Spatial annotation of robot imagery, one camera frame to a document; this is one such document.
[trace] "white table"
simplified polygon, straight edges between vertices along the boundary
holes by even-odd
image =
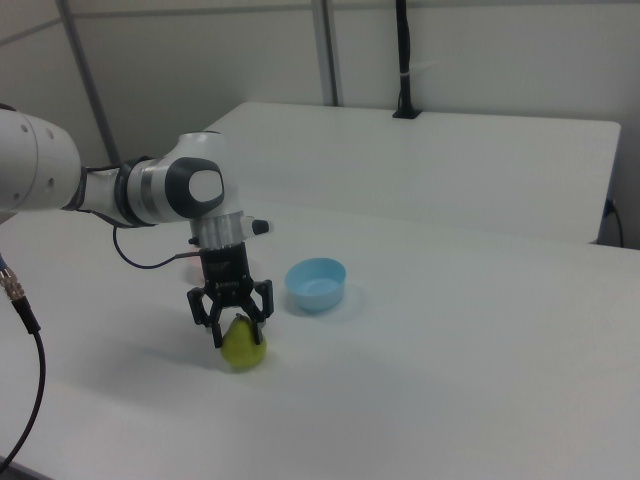
[[[274,281],[268,354],[231,373],[193,324],[187,261],[135,270],[84,214],[21,214],[0,248],[49,377],[21,464],[57,479],[563,479],[640,475],[640,256],[595,245],[245,202]],[[185,224],[123,232],[140,262]],[[348,270],[344,302],[286,300],[296,261]],[[223,314],[225,323],[232,311]],[[0,301],[0,451],[29,414],[33,341]]]
[[[255,198],[589,243],[620,125],[245,103],[210,129]]]

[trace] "plastic bowl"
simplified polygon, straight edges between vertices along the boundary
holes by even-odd
[[[318,313],[340,303],[346,277],[346,269],[337,260],[310,258],[291,267],[284,284],[298,307]]]

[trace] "black pole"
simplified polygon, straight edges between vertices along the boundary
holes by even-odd
[[[400,101],[394,118],[414,119],[420,110],[411,104],[411,77],[409,76],[409,60],[411,58],[411,39],[409,22],[407,21],[407,1],[396,0],[396,21],[398,23],[398,57],[400,59]]]

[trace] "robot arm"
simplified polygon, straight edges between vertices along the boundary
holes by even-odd
[[[189,221],[205,277],[203,288],[189,292],[189,305],[196,324],[211,328],[216,347],[222,309],[244,310],[256,344],[273,313],[271,281],[253,281],[244,245],[272,226],[244,215],[231,167],[222,135],[205,131],[181,135],[162,158],[87,169],[63,129],[0,104],[0,211],[76,210],[124,228]],[[213,302],[208,314],[204,296]]]
[[[217,132],[181,135],[159,159],[86,169],[63,129],[8,107],[0,109],[0,211],[90,212],[120,227],[190,221],[194,242],[221,248],[270,230],[245,217]]]

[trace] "green pear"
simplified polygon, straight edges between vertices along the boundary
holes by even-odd
[[[222,338],[220,353],[229,365],[234,368],[255,367],[267,352],[267,339],[256,345],[251,332],[251,320],[238,315]]]

